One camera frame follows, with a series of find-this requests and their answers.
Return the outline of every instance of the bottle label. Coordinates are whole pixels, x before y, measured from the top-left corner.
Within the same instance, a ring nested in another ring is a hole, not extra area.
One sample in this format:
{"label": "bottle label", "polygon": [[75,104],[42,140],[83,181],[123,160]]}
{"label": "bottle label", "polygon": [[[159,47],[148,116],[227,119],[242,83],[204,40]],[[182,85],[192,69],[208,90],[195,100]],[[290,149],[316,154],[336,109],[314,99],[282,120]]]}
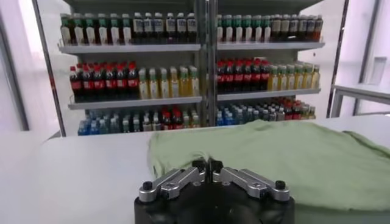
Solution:
{"label": "bottle label", "polygon": [[255,41],[260,42],[261,41],[261,32],[263,29],[261,27],[256,28],[256,34],[255,34]]}
{"label": "bottle label", "polygon": [[243,28],[236,27],[236,42],[240,42],[243,40]]}
{"label": "bottle label", "polygon": [[252,28],[251,27],[245,28],[245,41],[247,41],[247,42],[252,41]]}
{"label": "bottle label", "polygon": [[307,31],[314,32],[314,27],[316,26],[316,22],[314,20],[307,21]]}
{"label": "bottle label", "polygon": [[298,20],[291,20],[289,29],[290,29],[290,32],[297,32],[298,31]]}
{"label": "bottle label", "polygon": [[119,45],[119,29],[117,27],[111,27],[111,36],[112,36],[112,43],[114,45]]}
{"label": "bottle label", "polygon": [[71,82],[71,87],[73,90],[81,89],[81,81],[73,81]]}
{"label": "bottle label", "polygon": [[299,32],[306,32],[307,30],[307,20],[299,21]]}
{"label": "bottle label", "polygon": [[177,31],[178,32],[186,32],[187,31],[187,22],[185,19],[178,19],[177,20]]}
{"label": "bottle label", "polygon": [[144,32],[144,23],[142,19],[133,19],[134,32],[142,33]]}
{"label": "bottle label", "polygon": [[232,42],[233,41],[233,28],[228,27],[226,28],[226,42]]}
{"label": "bottle label", "polygon": [[137,79],[128,80],[127,84],[131,88],[138,87],[138,80]]}
{"label": "bottle label", "polygon": [[188,19],[187,20],[187,30],[189,32],[196,32],[196,20],[195,19]]}
{"label": "bottle label", "polygon": [[154,32],[161,32],[161,33],[164,32],[162,19],[154,19],[153,24],[154,24]]}
{"label": "bottle label", "polygon": [[77,44],[84,44],[83,28],[75,27],[74,34],[76,35]]}
{"label": "bottle label", "polygon": [[283,20],[282,21],[282,28],[280,28],[280,31],[287,33],[289,25],[290,25],[290,21],[289,20]]}
{"label": "bottle label", "polygon": [[167,19],[165,23],[167,32],[176,32],[176,25],[174,19]]}
{"label": "bottle label", "polygon": [[105,27],[100,27],[99,28],[99,35],[100,35],[100,41],[102,44],[107,45],[108,44],[108,39],[107,39],[107,28]]}
{"label": "bottle label", "polygon": [[150,19],[144,19],[145,32],[153,32],[152,21]]}
{"label": "bottle label", "polygon": [[69,28],[61,27],[61,34],[64,45],[71,45],[71,32],[69,31]]}

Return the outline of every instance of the green cloth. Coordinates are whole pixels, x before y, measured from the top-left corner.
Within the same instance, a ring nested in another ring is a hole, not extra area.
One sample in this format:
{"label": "green cloth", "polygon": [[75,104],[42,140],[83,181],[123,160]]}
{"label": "green cloth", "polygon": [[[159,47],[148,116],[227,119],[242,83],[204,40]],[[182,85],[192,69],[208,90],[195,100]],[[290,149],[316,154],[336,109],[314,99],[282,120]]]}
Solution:
{"label": "green cloth", "polygon": [[310,122],[255,121],[232,128],[158,132],[149,153],[157,177],[212,157],[234,169],[286,181],[300,205],[390,210],[390,151],[350,131]]}

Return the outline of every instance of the shelf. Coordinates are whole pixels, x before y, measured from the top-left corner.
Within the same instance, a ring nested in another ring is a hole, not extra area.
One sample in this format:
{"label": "shelf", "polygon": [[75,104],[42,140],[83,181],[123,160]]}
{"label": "shelf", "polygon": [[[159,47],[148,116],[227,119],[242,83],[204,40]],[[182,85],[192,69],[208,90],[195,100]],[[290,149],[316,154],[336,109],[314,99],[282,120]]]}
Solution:
{"label": "shelf", "polygon": [[93,110],[105,108],[122,108],[122,107],[144,107],[156,105],[173,105],[185,103],[200,103],[202,97],[179,97],[167,99],[149,99],[149,100],[118,100],[118,101],[103,101],[103,102],[85,102],[85,103],[71,103],[70,110]]}
{"label": "shelf", "polygon": [[218,43],[219,51],[237,51],[237,50],[266,50],[266,49],[316,49],[322,48],[325,43],[319,42],[287,42],[287,43]]}
{"label": "shelf", "polygon": [[60,46],[65,54],[131,53],[131,52],[178,52],[199,51],[200,44],[153,44],[116,46]]}
{"label": "shelf", "polygon": [[254,93],[233,93],[233,94],[218,94],[218,101],[228,100],[244,100],[244,99],[260,99],[269,97],[281,97],[281,96],[295,96],[304,94],[319,93],[321,89],[295,89],[286,91],[274,91],[274,92],[254,92]]}

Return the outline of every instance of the plastic bottle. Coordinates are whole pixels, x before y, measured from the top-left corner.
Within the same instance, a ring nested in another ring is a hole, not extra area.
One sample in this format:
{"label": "plastic bottle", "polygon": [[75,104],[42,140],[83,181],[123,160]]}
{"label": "plastic bottle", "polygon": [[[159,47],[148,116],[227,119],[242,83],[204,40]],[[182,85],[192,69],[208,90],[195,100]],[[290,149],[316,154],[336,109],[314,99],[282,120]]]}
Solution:
{"label": "plastic bottle", "polygon": [[177,14],[177,41],[179,43],[187,43],[187,21],[183,13]]}
{"label": "plastic bottle", "polygon": [[153,19],[153,38],[154,43],[164,43],[164,22],[163,15],[159,12],[154,13]]}
{"label": "plastic bottle", "polygon": [[165,20],[166,42],[168,44],[176,43],[176,21],[173,13],[168,13]]}
{"label": "plastic bottle", "polygon": [[177,77],[177,70],[175,67],[170,67],[170,73],[171,73],[171,79],[170,79],[170,85],[169,88],[171,97],[180,97],[179,95],[179,79]]}
{"label": "plastic bottle", "polygon": [[149,90],[151,99],[158,99],[160,98],[160,90],[158,89],[156,70],[154,68],[151,68],[149,70],[149,78]]}
{"label": "plastic bottle", "polygon": [[134,29],[133,42],[135,44],[142,43],[143,36],[144,36],[144,22],[143,22],[141,13],[139,13],[139,12],[134,13],[133,29]]}
{"label": "plastic bottle", "polygon": [[190,66],[191,79],[190,79],[190,95],[199,96],[199,78],[197,74],[197,68]]}
{"label": "plastic bottle", "polygon": [[320,73],[319,73],[319,65],[314,66],[313,71],[313,80],[311,81],[311,88],[312,89],[319,89],[319,81],[320,81]]}
{"label": "plastic bottle", "polygon": [[197,41],[197,24],[195,14],[189,13],[187,16],[187,31],[188,31],[188,42],[196,43]]}
{"label": "plastic bottle", "polygon": [[140,98],[141,99],[149,99],[149,89],[147,85],[147,80],[146,80],[146,69],[141,68],[138,75],[140,76]]}
{"label": "plastic bottle", "polygon": [[123,20],[123,43],[124,44],[131,44],[132,43],[132,28],[130,25],[130,15],[129,14],[122,14],[122,20]]}
{"label": "plastic bottle", "polygon": [[160,83],[161,97],[169,98],[170,93],[169,93],[168,73],[165,68],[160,68],[160,74],[161,74],[161,83]]}

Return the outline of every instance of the white table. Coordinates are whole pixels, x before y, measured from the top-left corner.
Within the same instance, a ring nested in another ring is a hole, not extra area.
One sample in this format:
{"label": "white table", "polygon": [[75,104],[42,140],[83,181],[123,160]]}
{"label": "white table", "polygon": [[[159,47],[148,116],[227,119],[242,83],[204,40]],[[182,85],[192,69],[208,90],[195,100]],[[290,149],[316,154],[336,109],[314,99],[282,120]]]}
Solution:
{"label": "white table", "polygon": [[390,105],[390,89],[377,85],[333,85],[335,97],[330,117],[339,117],[344,96]]}
{"label": "white table", "polygon": [[[313,121],[355,131],[390,147],[390,117],[373,115]],[[51,139],[22,164],[0,173],[2,224],[129,224],[133,200],[151,180],[152,133]]]}

